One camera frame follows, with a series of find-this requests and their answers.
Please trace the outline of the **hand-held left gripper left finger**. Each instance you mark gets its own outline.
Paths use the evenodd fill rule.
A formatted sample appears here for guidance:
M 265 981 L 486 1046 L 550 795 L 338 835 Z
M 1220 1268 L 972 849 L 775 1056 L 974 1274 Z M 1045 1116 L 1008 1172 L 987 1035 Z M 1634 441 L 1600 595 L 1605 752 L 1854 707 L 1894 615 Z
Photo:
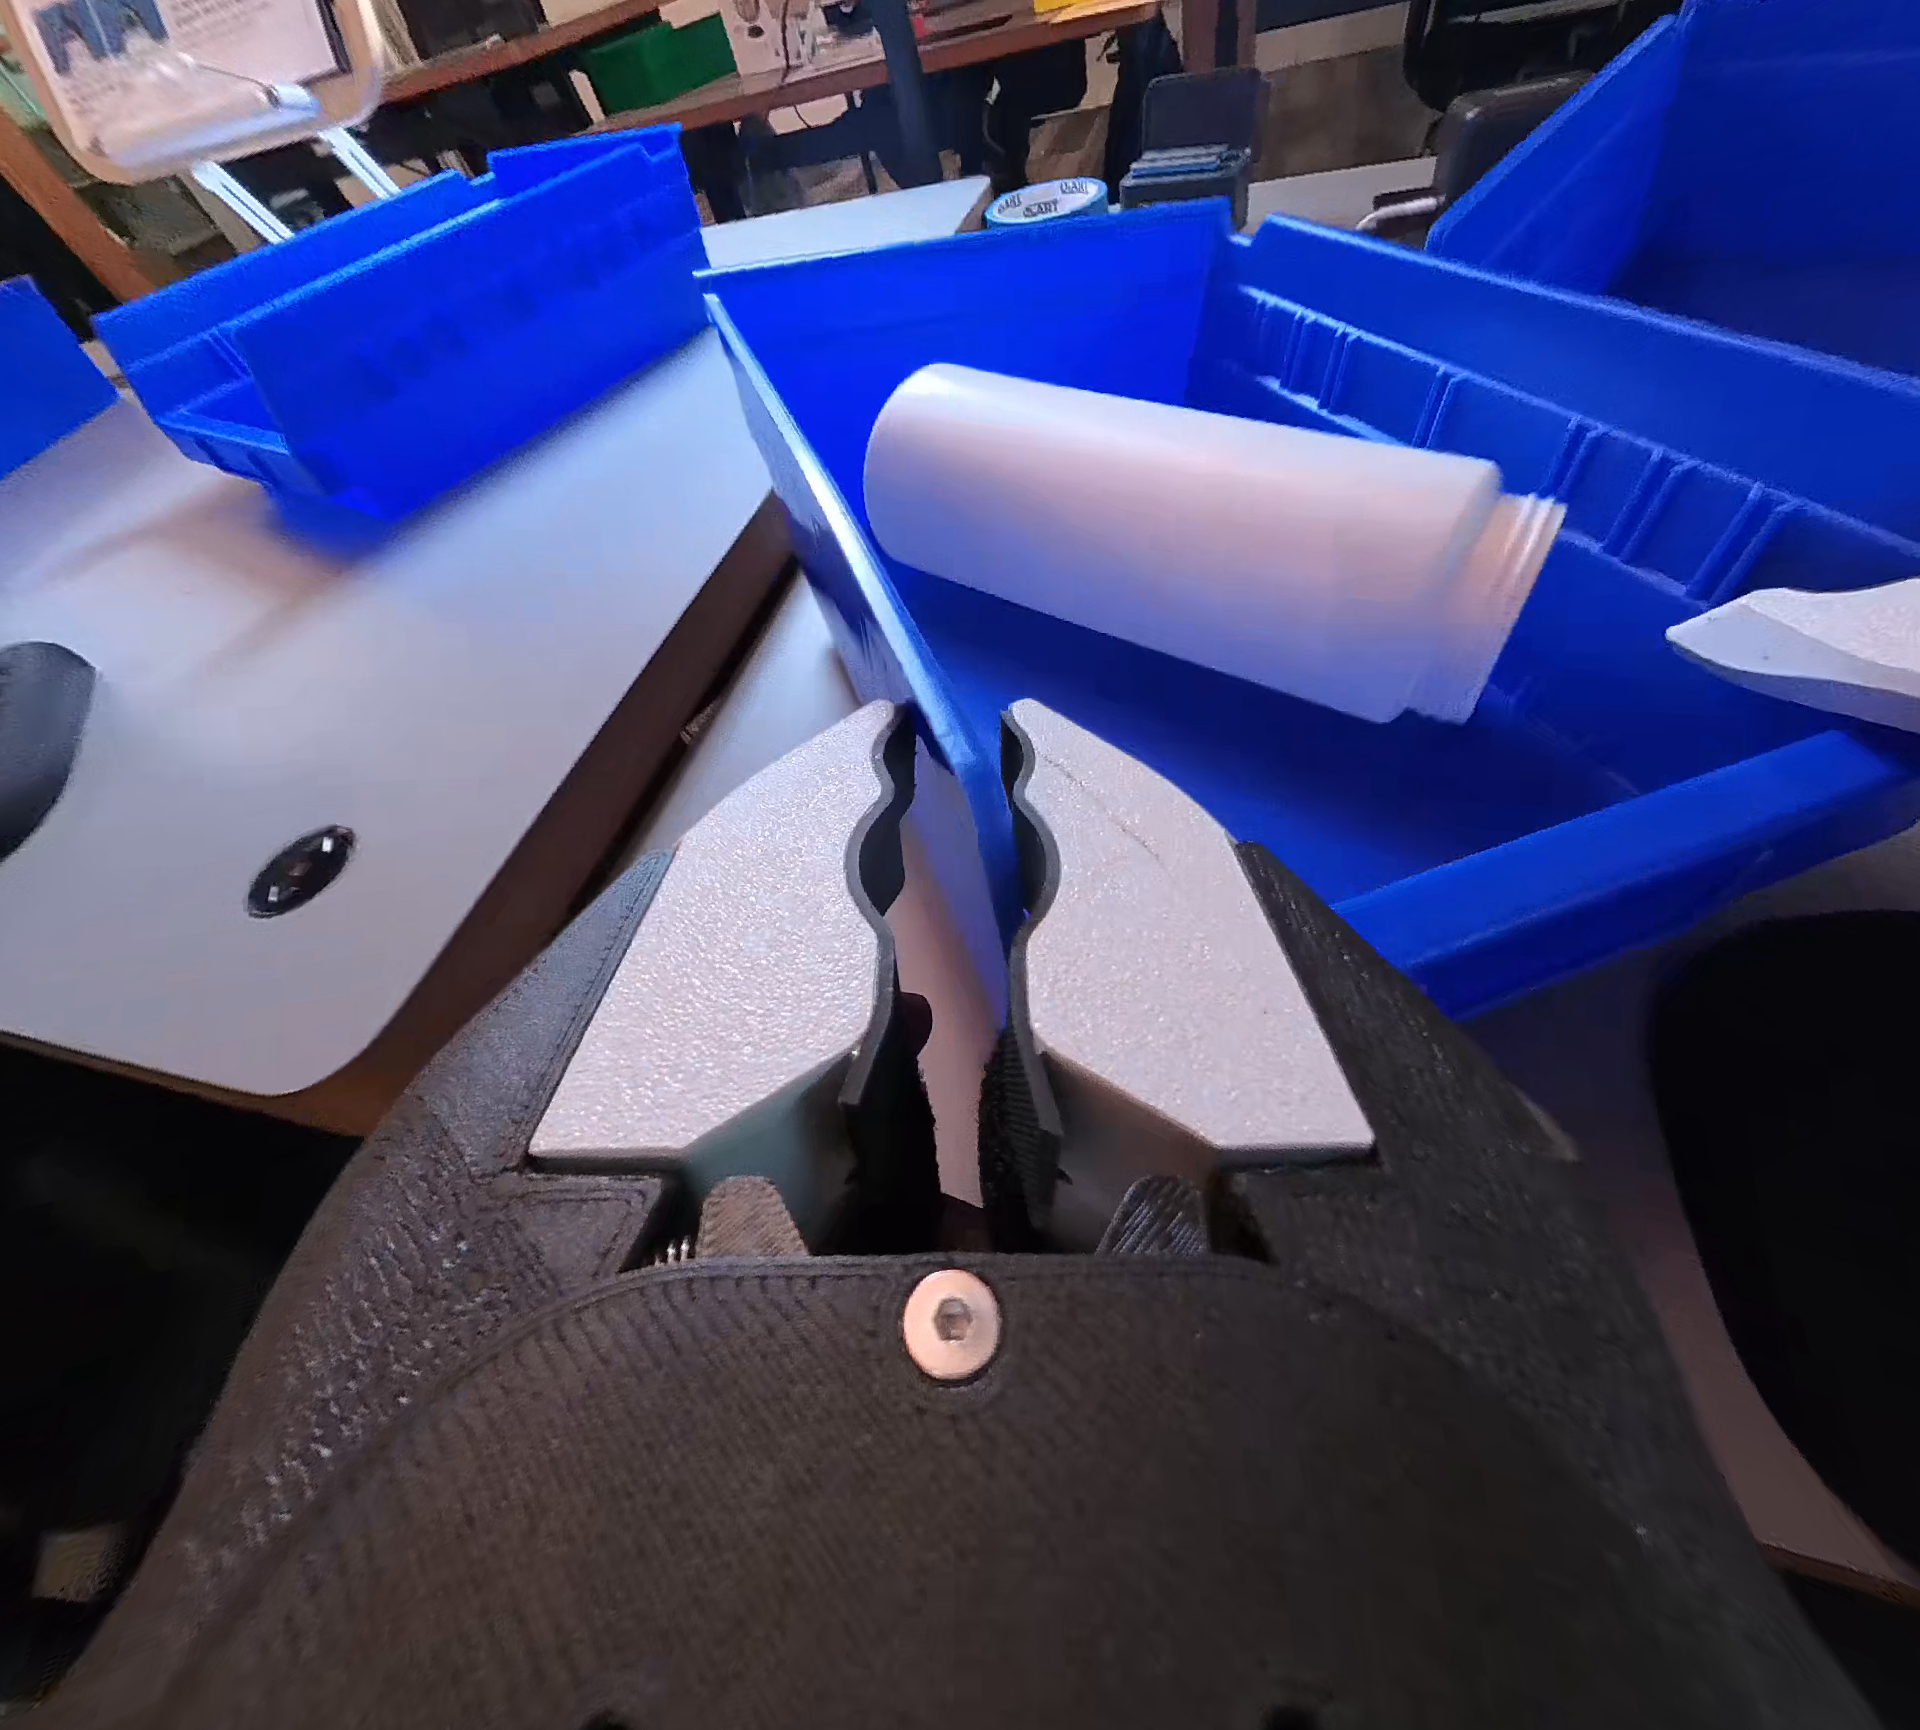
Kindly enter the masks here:
M 529 1139 L 550 1172 L 639 1172 L 694 1203 L 737 1177 L 846 1215 L 854 1112 L 891 1018 L 909 714 L 874 700 L 698 819 Z

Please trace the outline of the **green plastic bin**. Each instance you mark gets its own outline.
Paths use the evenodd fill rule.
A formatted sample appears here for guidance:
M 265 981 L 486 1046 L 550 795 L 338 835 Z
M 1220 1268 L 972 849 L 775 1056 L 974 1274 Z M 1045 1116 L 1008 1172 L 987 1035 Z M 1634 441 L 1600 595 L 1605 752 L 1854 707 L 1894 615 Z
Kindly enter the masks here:
M 688 25 L 655 20 L 581 53 L 581 72 L 606 117 L 651 111 L 736 72 L 721 15 Z

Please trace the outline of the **black round pad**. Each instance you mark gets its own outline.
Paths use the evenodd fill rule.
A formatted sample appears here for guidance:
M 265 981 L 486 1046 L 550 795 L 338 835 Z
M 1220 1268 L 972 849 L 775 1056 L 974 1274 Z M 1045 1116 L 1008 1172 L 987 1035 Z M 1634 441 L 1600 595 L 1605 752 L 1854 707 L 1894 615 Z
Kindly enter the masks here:
M 1883 1547 L 1918 1549 L 1918 919 L 1771 920 L 1655 988 L 1646 1071 L 1747 1381 Z
M 1 648 L 1 861 L 58 805 L 73 773 L 97 675 L 48 641 Z

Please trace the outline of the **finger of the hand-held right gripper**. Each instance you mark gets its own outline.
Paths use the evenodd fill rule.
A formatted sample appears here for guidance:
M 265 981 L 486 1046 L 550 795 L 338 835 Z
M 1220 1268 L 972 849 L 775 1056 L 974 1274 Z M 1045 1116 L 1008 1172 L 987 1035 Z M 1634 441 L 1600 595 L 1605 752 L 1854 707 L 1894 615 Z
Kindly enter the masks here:
M 1918 734 L 1918 584 L 1743 593 L 1666 631 L 1684 661 L 1765 698 Z

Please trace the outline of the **white plastic bottle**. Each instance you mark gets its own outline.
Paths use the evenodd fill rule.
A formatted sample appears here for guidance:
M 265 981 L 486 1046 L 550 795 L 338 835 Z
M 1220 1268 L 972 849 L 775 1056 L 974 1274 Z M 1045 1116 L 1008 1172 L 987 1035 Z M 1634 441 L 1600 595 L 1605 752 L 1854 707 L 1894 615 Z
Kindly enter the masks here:
M 899 566 L 1369 725 L 1474 717 L 1567 515 L 1481 456 L 957 365 L 886 398 L 861 499 Z

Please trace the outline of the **dark grey case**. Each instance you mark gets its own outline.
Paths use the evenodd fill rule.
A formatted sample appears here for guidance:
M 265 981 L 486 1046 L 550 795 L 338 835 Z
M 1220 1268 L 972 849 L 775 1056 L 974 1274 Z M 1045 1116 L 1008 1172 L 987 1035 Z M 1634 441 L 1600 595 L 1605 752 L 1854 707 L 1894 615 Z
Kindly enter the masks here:
M 1432 139 L 1432 192 L 1441 210 L 1465 198 L 1588 83 L 1589 72 L 1540 77 L 1457 97 Z

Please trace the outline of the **thin black pole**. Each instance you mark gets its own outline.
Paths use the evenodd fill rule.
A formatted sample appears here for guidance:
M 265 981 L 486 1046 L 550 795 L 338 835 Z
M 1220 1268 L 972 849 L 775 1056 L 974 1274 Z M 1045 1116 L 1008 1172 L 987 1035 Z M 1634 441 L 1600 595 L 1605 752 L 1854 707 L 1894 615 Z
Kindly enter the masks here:
M 902 188 L 920 188 L 944 181 L 942 147 L 920 63 L 908 0 L 866 0 L 872 16 L 886 86 L 898 125 L 898 165 L 889 175 Z

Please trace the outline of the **black table grommet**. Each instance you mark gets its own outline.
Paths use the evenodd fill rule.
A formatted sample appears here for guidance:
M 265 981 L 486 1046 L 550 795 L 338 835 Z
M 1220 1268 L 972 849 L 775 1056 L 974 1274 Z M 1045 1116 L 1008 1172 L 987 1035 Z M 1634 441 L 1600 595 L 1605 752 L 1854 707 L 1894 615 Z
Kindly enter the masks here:
M 356 832 L 340 824 L 289 841 L 253 873 L 245 915 L 265 922 L 311 905 L 345 873 L 356 849 Z

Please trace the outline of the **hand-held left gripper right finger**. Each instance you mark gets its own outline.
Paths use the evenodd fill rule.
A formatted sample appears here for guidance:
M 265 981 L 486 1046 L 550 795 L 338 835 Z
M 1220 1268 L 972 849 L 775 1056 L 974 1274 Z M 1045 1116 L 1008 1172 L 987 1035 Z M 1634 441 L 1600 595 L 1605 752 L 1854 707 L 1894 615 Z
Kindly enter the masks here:
M 1362 1164 L 1375 1128 L 1240 844 L 1057 711 L 1000 723 L 1021 920 L 979 1093 L 1000 1239 L 1106 1239 L 1145 1180 Z

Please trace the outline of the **blue plastic bin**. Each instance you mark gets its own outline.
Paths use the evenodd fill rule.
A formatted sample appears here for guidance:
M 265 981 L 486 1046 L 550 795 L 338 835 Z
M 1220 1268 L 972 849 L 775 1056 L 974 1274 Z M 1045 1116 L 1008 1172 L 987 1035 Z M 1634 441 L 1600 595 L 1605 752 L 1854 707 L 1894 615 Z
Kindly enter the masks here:
M 119 401 L 83 343 L 27 277 L 1 282 L 1 479 Z
M 1000 712 L 1033 698 L 1272 851 L 1457 1021 L 1916 823 L 1916 738 L 1729 686 L 1668 626 L 1916 573 L 1916 381 L 1187 204 L 709 272 L 745 425 L 977 974 L 1021 920 Z M 1471 721 L 1369 726 L 882 556 L 861 466 L 928 365 L 1491 460 L 1567 519 Z
M 1425 251 L 1913 379 L 1918 0 L 1685 0 Z
M 195 464 L 410 519 L 706 327 L 674 126 L 491 157 L 125 302 L 99 338 Z

